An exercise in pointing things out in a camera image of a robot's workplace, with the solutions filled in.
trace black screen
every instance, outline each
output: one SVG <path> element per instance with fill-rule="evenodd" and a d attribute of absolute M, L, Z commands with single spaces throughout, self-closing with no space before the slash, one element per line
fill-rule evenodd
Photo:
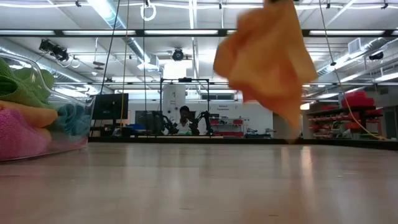
<path fill-rule="evenodd" d="M 105 94 L 95 98 L 93 119 L 120 119 L 123 104 L 123 118 L 128 118 L 129 94 Z"/>

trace towel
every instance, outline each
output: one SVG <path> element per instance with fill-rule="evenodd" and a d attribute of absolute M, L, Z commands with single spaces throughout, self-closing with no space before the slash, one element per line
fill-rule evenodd
<path fill-rule="evenodd" d="M 41 69 L 40 72 L 45 83 L 43 83 L 38 77 L 39 74 L 37 74 L 37 72 L 31 68 L 14 70 L 14 75 L 27 85 L 32 85 L 32 87 L 40 93 L 41 98 L 47 99 L 51 95 L 51 92 L 47 91 L 44 85 L 47 85 L 47 87 L 51 89 L 54 85 L 55 79 L 54 76 L 47 70 Z"/>
<path fill-rule="evenodd" d="M 91 116 L 85 114 L 84 107 L 66 104 L 57 109 L 58 118 L 51 129 L 72 136 L 86 136 L 90 132 Z"/>
<path fill-rule="evenodd" d="M 17 78 L 0 58 L 0 100 L 37 108 L 50 108 L 48 101 L 30 82 Z"/>
<path fill-rule="evenodd" d="M 46 129 L 30 127 L 18 110 L 0 111 L 0 160 L 39 155 L 50 141 Z"/>
<path fill-rule="evenodd" d="M 256 100 L 279 114 L 296 133 L 300 128 L 303 83 L 317 77 L 302 37 L 293 1 L 266 1 L 262 9 L 238 19 L 237 31 L 220 43 L 214 71 L 241 90 L 243 100 Z"/>
<path fill-rule="evenodd" d="M 34 108 L 18 103 L 0 101 L 0 111 L 4 109 L 18 110 L 24 117 L 29 126 L 36 128 L 44 128 L 52 124 L 58 117 L 58 114 L 53 109 Z"/>

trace person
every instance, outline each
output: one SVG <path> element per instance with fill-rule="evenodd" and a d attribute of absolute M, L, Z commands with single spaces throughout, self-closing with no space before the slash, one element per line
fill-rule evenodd
<path fill-rule="evenodd" d="M 192 134 L 190 125 L 192 122 L 189 120 L 190 111 L 189 107 L 182 106 L 180 108 L 180 122 L 177 124 L 178 134 Z"/>

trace clear plastic bin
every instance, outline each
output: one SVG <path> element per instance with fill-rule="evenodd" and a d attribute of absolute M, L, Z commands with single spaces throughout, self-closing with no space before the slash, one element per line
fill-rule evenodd
<path fill-rule="evenodd" d="M 0 53 L 0 161 L 86 147 L 93 101 L 52 90 L 53 75 Z"/>

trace pink cloth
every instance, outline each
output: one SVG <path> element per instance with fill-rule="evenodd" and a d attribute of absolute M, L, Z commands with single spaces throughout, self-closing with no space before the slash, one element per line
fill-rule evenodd
<path fill-rule="evenodd" d="M 46 129 L 30 127 L 18 110 L 0 111 L 0 161 L 39 155 L 50 141 Z"/>

